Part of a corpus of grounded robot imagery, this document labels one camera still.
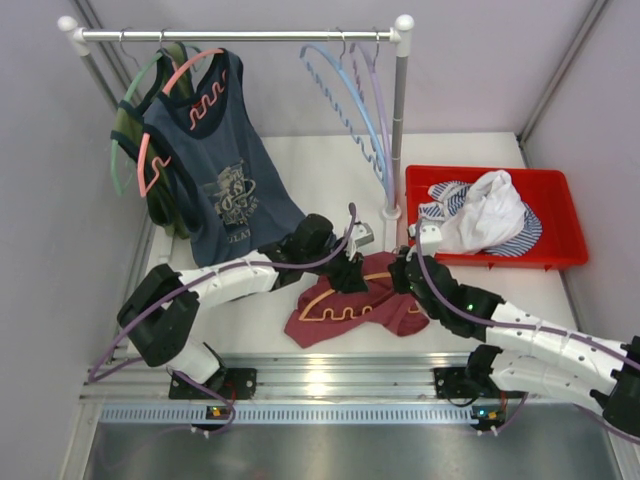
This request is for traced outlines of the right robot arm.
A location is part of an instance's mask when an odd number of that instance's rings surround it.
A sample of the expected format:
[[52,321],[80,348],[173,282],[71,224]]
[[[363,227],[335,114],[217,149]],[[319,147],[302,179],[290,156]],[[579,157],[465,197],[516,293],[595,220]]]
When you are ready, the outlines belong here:
[[459,283],[449,269],[402,247],[389,266],[393,288],[451,334],[478,341],[465,368],[478,396],[495,390],[551,397],[639,439],[639,340],[592,337],[542,320],[498,294]]

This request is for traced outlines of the maroon red tank top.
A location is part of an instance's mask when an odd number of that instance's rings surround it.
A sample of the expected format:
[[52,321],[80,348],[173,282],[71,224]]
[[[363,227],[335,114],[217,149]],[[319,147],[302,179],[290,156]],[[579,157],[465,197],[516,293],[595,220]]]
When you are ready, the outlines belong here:
[[345,307],[351,306],[360,310],[364,305],[370,305],[373,310],[352,320],[322,322],[303,322],[299,320],[300,312],[317,296],[332,289],[325,277],[317,280],[316,284],[304,291],[298,298],[296,308],[291,313],[284,332],[299,347],[306,349],[320,342],[344,335],[365,324],[377,324],[397,337],[406,337],[424,330],[430,323],[416,306],[408,294],[398,294],[393,291],[389,264],[394,255],[379,252],[364,258],[363,274],[368,291],[355,294],[335,293],[319,302],[310,312],[312,317],[322,315],[324,308],[333,308],[337,314]]

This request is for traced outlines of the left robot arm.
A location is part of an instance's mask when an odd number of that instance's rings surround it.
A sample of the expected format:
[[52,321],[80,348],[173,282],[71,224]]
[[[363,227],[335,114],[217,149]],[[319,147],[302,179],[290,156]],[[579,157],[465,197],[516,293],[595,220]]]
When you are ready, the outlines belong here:
[[229,396],[239,387],[221,356],[191,330],[198,313],[255,294],[282,289],[311,273],[340,293],[361,293],[367,284],[360,247],[371,227],[351,219],[343,236],[318,214],[308,215],[284,238],[237,259],[176,271],[155,266],[121,307],[117,322],[147,366],[172,377],[172,399]]

